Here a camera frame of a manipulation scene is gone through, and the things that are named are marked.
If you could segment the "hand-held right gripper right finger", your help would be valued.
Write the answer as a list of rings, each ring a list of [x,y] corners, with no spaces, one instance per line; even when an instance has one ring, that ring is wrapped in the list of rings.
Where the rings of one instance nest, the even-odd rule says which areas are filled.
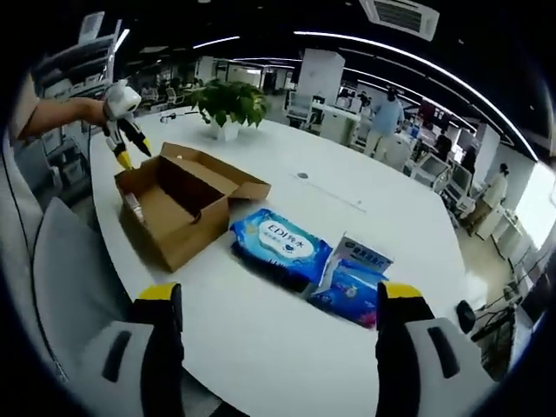
[[[496,387],[480,349],[410,285],[378,284],[377,416],[471,416]]]

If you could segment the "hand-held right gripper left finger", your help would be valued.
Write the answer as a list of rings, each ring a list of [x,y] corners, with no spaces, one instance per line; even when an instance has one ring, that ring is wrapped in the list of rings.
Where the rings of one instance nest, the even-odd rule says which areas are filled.
[[[156,284],[85,347],[76,378],[89,416],[183,416],[182,286]]]

